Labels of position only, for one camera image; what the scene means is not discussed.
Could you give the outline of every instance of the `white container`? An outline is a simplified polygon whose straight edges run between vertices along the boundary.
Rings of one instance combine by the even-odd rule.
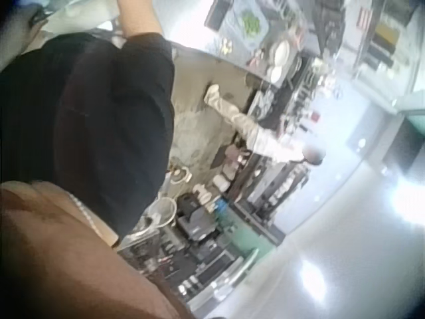
[[[221,193],[224,193],[230,187],[230,182],[221,174],[215,175],[212,182]]]
[[[208,203],[211,198],[213,197],[212,193],[209,192],[206,188],[205,185],[201,185],[201,184],[196,184],[193,189],[192,189],[193,193],[197,193],[197,197],[199,200],[199,203],[201,205],[205,205],[206,203]]]

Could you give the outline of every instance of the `light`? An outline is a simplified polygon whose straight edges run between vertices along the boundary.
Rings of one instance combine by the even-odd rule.
[[[304,288],[318,302],[322,302],[326,295],[326,285],[320,270],[311,263],[304,261],[301,269],[301,279]]]
[[[114,26],[112,25],[111,21],[103,22],[101,25],[98,25],[98,29],[112,31],[114,30]]]
[[[364,148],[366,146],[366,139],[362,138],[361,140],[359,140],[359,148]]]
[[[425,185],[402,179],[392,196],[392,206],[405,221],[425,226]]]

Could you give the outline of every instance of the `tan skin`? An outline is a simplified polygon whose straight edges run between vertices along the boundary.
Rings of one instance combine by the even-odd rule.
[[[151,0],[118,4],[127,37],[161,33]],[[1,208],[2,276],[35,318],[194,318],[160,276],[153,284],[111,249],[116,234],[91,212],[97,236],[63,189],[7,182]]]

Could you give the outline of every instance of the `hand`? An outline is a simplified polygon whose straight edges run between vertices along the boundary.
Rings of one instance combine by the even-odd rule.
[[[31,26],[33,17],[41,9],[35,4],[13,9],[0,33],[0,70],[25,51],[46,23],[43,20]]]

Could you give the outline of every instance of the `white plate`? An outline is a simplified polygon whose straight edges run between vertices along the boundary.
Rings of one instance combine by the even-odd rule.
[[[290,57],[290,44],[287,40],[272,45],[270,49],[270,58],[274,66],[283,66]]]

